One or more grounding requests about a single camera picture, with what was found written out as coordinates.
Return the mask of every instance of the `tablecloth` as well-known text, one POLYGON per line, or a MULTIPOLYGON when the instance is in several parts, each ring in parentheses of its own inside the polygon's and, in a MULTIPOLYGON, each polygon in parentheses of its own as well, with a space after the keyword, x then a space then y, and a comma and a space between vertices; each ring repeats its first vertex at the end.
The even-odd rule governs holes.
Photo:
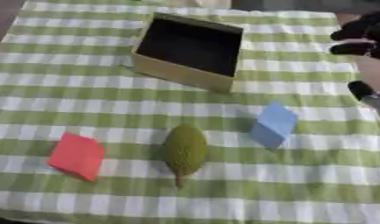
POLYGON ((165 8, 124 0, 27 1, 0 45, 0 217, 46 223, 380 223, 380 122, 330 55, 333 14, 165 8), (231 94, 135 73, 148 14, 238 25, 231 94), (299 117, 276 150, 249 136, 270 101, 299 117), (203 130, 208 162, 183 189, 160 145, 203 130), (64 132, 105 148, 94 183, 46 165, 64 132))

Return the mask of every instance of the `spiky fruit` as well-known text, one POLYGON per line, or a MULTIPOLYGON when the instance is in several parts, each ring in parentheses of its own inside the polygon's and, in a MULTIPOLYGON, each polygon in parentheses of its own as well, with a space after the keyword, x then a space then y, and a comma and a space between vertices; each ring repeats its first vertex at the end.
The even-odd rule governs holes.
POLYGON ((163 144, 164 160, 176 176, 176 186, 183 186, 183 177, 196 172, 207 156, 207 140, 198 129, 181 124, 171 131, 163 144))

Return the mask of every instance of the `floor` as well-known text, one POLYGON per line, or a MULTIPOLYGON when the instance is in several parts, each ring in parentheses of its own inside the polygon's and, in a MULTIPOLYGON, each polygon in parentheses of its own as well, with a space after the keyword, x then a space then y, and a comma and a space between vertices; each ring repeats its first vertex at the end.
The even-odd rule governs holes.
MULTIPOLYGON (((25 0, 0 0, 0 42, 11 26, 25 0)), ((380 10, 380 0, 233 0, 233 8, 240 10, 277 11, 277 10, 308 10, 332 11, 337 13, 341 24, 357 18, 355 14, 380 10)), ((380 61, 365 57, 355 57, 362 78, 375 89, 380 90, 380 61)))
POLYGON ((232 0, 232 7, 248 11, 331 11, 364 14, 380 10, 380 0, 232 0))

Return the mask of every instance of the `box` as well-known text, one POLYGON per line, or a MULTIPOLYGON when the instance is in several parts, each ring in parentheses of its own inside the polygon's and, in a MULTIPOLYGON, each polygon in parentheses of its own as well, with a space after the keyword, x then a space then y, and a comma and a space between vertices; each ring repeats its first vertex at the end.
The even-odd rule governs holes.
POLYGON ((235 78, 243 29, 155 12, 132 49, 136 71, 219 92, 235 78))
POLYGON ((266 148, 275 149, 292 133, 298 117, 278 102, 271 102, 258 116, 251 137, 266 148))

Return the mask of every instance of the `fruit stem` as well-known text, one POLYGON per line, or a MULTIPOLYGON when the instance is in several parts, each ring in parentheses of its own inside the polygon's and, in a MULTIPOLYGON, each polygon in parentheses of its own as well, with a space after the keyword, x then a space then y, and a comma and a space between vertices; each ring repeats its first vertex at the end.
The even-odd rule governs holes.
POLYGON ((182 188, 183 186, 183 177, 180 173, 178 173, 176 176, 175 176, 175 180, 176 180, 176 187, 178 187, 179 189, 182 188))

